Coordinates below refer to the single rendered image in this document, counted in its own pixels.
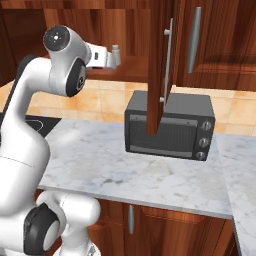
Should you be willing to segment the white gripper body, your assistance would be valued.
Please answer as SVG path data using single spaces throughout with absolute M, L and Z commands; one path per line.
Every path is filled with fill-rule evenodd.
M 115 69 L 117 67 L 116 59 L 114 55 L 110 52 L 107 53 L 107 62 L 106 62 L 106 68 L 107 69 Z

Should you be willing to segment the grey shaker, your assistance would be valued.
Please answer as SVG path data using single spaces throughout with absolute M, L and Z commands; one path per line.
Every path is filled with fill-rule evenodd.
M 112 54 L 115 59 L 116 65 L 121 65 L 121 57 L 120 57 L 120 48 L 119 45 L 114 44 L 112 45 Z

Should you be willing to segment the open wooden cabinet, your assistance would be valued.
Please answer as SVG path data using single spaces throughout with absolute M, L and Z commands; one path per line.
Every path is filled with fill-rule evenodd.
M 107 48 L 117 45 L 121 65 L 91 69 L 94 80 L 146 82 L 150 9 L 142 0 L 0 0 L 0 83 L 15 77 L 21 59 L 45 57 L 46 29 L 66 25 L 85 41 Z

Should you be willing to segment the open wooden cabinet door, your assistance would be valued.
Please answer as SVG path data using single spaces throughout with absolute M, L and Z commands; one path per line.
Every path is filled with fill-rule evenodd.
M 154 135 L 163 113 L 160 97 L 163 95 L 168 36 L 175 0 L 150 0 L 150 41 L 148 64 L 148 99 L 146 133 Z

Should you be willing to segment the closed wooden cabinet door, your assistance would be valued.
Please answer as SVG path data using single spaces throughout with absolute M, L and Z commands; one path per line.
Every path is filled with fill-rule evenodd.
M 187 72 L 195 8 L 201 8 L 193 72 Z M 256 92 L 256 0 L 180 0 L 175 78 L 178 86 Z

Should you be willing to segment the black hob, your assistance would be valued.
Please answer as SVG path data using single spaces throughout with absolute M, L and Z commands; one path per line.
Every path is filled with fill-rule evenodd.
M 26 124 L 39 133 L 42 137 L 46 137 L 53 128 L 61 121 L 61 118 L 57 117 L 44 117 L 27 115 L 25 117 Z

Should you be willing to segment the dark grey toaster oven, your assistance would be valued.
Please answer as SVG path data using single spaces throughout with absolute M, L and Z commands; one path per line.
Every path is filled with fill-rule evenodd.
M 125 150 L 127 152 L 176 157 L 200 161 L 196 154 L 204 152 L 207 159 L 215 126 L 215 114 L 209 95 L 171 93 L 157 133 L 146 134 L 147 92 L 135 90 L 125 110 Z M 202 124 L 210 121 L 212 129 Z M 199 140 L 208 138 L 209 145 L 200 147 Z

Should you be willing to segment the wooden base cupboard door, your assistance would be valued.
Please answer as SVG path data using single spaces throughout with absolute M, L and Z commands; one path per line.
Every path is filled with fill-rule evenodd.
M 142 207 L 143 256 L 239 256 L 232 221 Z
M 134 207 L 134 233 L 128 231 L 128 206 L 131 204 L 99 199 L 101 212 L 97 222 L 88 228 L 92 242 L 99 248 L 102 256 L 136 256 L 138 228 Z

